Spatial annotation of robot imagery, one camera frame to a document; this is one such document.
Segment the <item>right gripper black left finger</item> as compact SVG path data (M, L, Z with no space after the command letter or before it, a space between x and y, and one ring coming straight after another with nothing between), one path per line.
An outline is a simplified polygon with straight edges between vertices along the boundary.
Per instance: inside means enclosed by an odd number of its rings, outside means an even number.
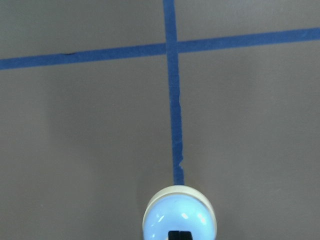
M180 240L180 231L171 230L168 232L168 240Z

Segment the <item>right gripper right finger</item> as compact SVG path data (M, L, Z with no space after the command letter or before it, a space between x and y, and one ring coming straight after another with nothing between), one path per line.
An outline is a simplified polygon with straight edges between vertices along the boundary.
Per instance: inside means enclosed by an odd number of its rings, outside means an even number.
M193 240L192 233L190 231L180 231L179 232L180 240Z

